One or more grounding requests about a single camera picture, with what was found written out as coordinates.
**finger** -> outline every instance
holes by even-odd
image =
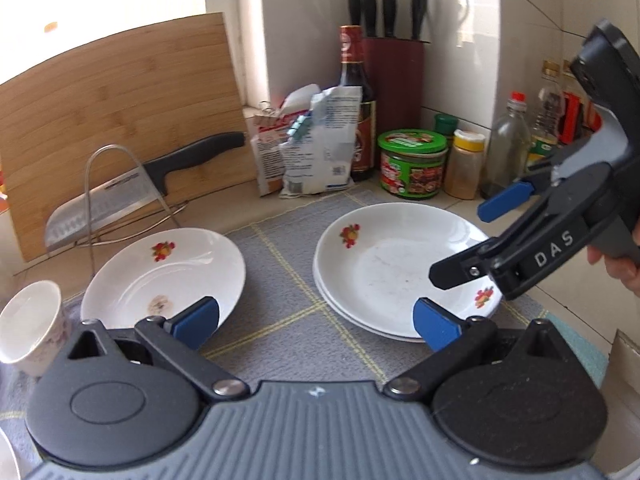
[[[605,256],[604,264],[609,276],[616,280],[632,280],[638,275],[638,269],[629,258],[613,259]]]
[[[640,219],[638,220],[638,223],[636,224],[636,227],[631,234],[633,235],[636,245],[640,245]]]
[[[602,251],[593,246],[587,246],[587,261],[590,265],[597,264],[602,258]]]
[[[638,294],[640,293],[640,272],[636,274],[634,278],[630,280],[622,280],[622,284],[626,286],[631,292]]]

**metal screw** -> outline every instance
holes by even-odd
[[[246,390],[246,384],[240,379],[222,379],[213,383],[213,391],[223,397],[235,397]]]
[[[420,390],[420,383],[411,377],[396,377],[389,383],[389,389],[397,395],[413,395]]]

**soy sauce bottle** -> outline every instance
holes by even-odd
[[[361,86],[362,103],[351,161],[351,178],[358,182],[369,178],[376,165],[376,97],[364,70],[362,29],[359,25],[340,27],[342,75],[340,86]]]

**knife handle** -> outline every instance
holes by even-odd
[[[385,22],[385,37],[392,38],[396,28],[396,0],[382,0],[382,17]]]
[[[156,186],[156,189],[162,196],[166,196],[167,189],[164,178],[167,176],[167,173],[199,166],[220,153],[232,150],[233,148],[240,148],[241,146],[244,146],[244,133],[242,132],[226,132],[224,134],[210,135],[204,139],[187,144],[167,155],[150,160],[142,166],[148,173],[151,182]]]
[[[422,25],[420,20],[420,1],[411,0],[411,39],[420,39],[420,26]]]
[[[422,23],[424,22],[424,17],[427,15],[427,1],[428,0],[420,0],[420,20],[418,22],[418,39],[420,39],[420,32],[422,30]]]
[[[378,6],[376,0],[363,0],[364,8],[364,26],[367,31],[367,36],[370,38],[376,37],[376,16],[378,14]]]
[[[360,0],[349,0],[349,17],[351,18],[351,25],[359,25],[362,16],[362,8],[360,7]]]

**knife block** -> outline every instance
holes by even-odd
[[[376,95],[378,134],[420,128],[424,45],[398,38],[364,38],[364,66]]]

